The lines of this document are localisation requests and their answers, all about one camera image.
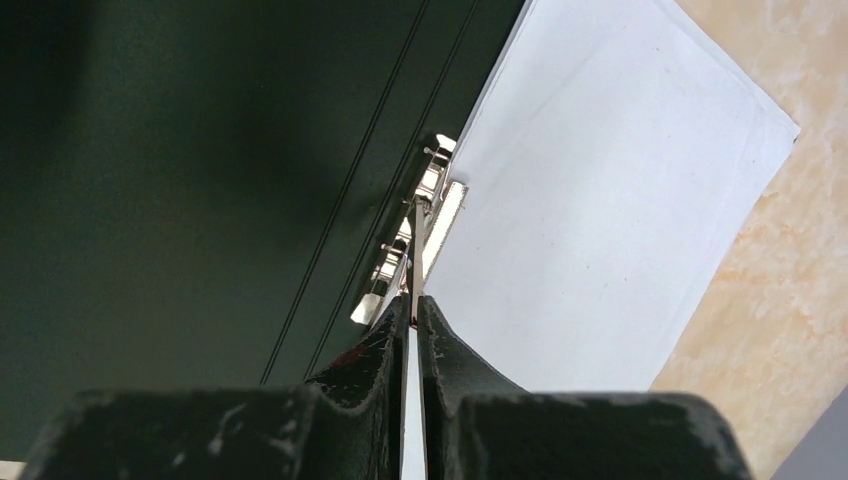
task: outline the gray wall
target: gray wall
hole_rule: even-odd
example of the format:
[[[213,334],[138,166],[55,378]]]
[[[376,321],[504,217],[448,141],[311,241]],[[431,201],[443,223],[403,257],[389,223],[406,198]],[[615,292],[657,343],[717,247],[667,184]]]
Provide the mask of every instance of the gray wall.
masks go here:
[[[836,397],[772,480],[848,478],[848,389]]]

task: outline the white paper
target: white paper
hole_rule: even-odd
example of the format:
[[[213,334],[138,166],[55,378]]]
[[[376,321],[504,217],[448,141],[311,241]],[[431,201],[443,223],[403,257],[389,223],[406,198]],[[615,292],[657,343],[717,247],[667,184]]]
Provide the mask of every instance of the white paper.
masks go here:
[[[534,391],[645,390],[798,127],[670,0],[537,0],[427,293]]]

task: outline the silver metal bracket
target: silver metal bracket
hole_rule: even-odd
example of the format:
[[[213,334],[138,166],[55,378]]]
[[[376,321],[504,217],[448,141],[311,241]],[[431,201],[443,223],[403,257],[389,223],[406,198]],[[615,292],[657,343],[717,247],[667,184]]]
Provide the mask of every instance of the silver metal bracket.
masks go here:
[[[382,244],[366,293],[351,314],[354,322],[371,325],[392,298],[408,292],[414,325],[424,283],[468,192],[449,178],[455,148],[456,142],[444,135],[435,135],[424,147],[427,168],[412,198],[403,202],[400,227]]]

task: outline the beige marble countertop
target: beige marble countertop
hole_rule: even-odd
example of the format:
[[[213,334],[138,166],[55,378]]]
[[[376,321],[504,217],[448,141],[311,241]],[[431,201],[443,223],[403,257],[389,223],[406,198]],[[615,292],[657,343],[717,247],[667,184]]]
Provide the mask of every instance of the beige marble countertop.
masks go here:
[[[653,385],[766,479],[848,384],[848,1],[678,1],[802,128]]]

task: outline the metal clip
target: metal clip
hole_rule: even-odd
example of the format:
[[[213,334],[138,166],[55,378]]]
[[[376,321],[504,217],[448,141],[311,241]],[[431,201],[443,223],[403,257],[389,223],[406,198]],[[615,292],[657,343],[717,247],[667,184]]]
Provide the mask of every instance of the metal clip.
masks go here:
[[[424,147],[429,163],[412,199],[404,201],[407,208],[403,209],[398,231],[382,245],[384,253],[378,257],[364,288],[366,293],[351,314],[354,322],[372,324],[388,305],[387,299],[410,292],[414,323],[421,289],[468,192],[468,187],[449,179],[455,148],[456,142],[444,135],[436,135],[434,142]]]

